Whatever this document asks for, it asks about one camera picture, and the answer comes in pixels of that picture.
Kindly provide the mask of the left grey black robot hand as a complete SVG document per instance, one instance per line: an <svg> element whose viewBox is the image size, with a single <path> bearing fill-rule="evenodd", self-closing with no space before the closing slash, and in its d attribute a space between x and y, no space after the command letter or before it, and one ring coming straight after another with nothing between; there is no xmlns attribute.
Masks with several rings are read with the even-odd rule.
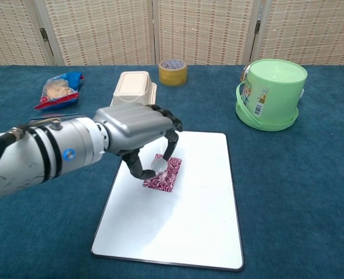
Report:
<svg viewBox="0 0 344 279"><path fill-rule="evenodd" d="M163 158L169 160L179 140L178 132L183 124L170 110L158 105L123 103L98 109L94 121L101 123L109 138L106 151L120 156L131 175L139 180L156 176L151 169L143 169L139 158L140 149L161 138L168 140Z"/></svg>

